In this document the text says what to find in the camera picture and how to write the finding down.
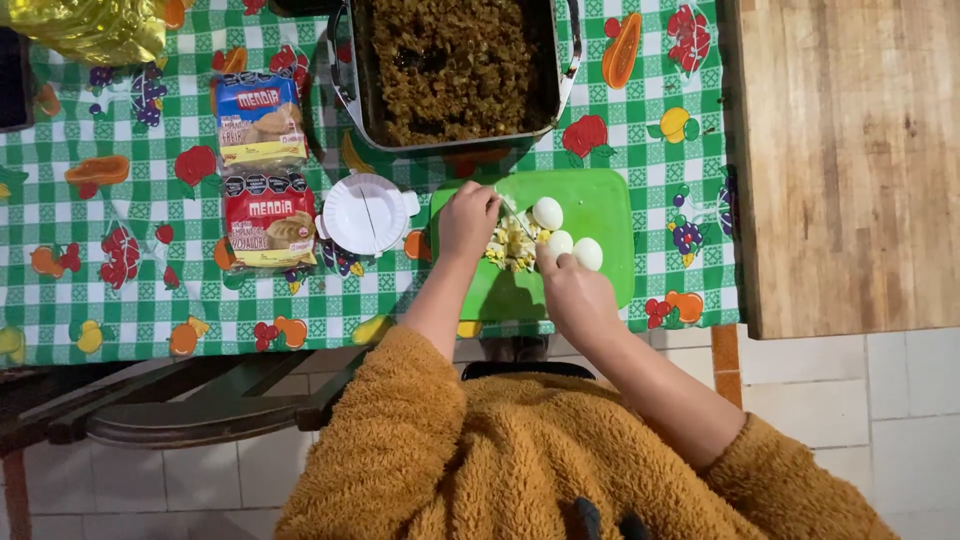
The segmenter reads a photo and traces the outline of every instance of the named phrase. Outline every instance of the orange fleece sweater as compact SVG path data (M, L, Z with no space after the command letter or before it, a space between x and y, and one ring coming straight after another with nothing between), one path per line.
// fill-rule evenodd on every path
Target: orange fleece sweater
M460 382L400 326L334 406L276 538L896 536L856 488L753 415L698 476L616 392L533 374Z

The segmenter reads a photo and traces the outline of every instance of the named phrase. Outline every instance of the metal baking pan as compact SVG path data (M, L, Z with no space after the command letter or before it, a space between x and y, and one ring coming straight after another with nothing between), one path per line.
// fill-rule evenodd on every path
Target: metal baking pan
M554 0L541 0L544 4L544 17L549 16L553 37L549 50L557 50L557 15ZM529 147L541 136L557 127L564 112L573 81L580 66L583 44L580 36L580 13L577 0L567 0L570 13L570 33L573 37L573 54L569 66L561 70L557 55L546 55L542 62L542 80L546 88L543 98L550 100L548 108L553 110L546 126L531 133L501 135L469 140L449 141L414 146L391 146L387 137L384 111L387 106L380 90L379 60L372 43L372 4L370 0L345 0L340 10L327 22L327 40L329 43L330 76L337 96L344 103L350 118L356 124L357 131L372 148L389 152L400 158L422 158L467 152L484 152L504 147ZM353 62L343 62L337 58L339 46L349 39L350 58Z

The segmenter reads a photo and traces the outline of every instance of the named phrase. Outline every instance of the peeled egg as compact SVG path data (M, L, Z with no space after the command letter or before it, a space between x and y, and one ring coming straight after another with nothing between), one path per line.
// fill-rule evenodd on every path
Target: peeled egg
M546 240L546 245L554 257L573 252L573 236L567 231L554 231Z
M534 219L548 231L556 231L564 223L564 210L552 197L540 197L534 205Z
M596 272L603 266L603 250L593 238L580 238L573 245L573 256L580 264Z

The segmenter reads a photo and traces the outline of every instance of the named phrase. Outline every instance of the wooden cutting board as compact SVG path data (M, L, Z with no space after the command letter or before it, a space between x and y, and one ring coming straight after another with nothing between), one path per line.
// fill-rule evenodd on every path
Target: wooden cutting board
M564 210L561 229L576 242L589 236L603 249L600 273L613 285L616 305L624 307L634 296L634 229L630 218L630 194L623 177L610 169L529 171L503 179L480 179L509 196L520 213L540 197L553 197ZM430 199L430 230L433 253L439 253L438 212L463 184L441 185ZM460 318L463 320L543 320L543 279L539 272L502 271L485 258L477 263Z
M750 336L960 326L960 2L728 8Z

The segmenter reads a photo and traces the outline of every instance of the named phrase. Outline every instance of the hand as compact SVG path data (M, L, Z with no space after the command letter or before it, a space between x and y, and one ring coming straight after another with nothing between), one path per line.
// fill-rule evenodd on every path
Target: hand
M587 270L571 254L554 258L540 243L537 266L547 316L581 355L596 358L616 337L630 334L616 313L613 285L606 276Z
M475 266L490 242L499 212L496 191L474 181L463 184L440 210L438 261Z

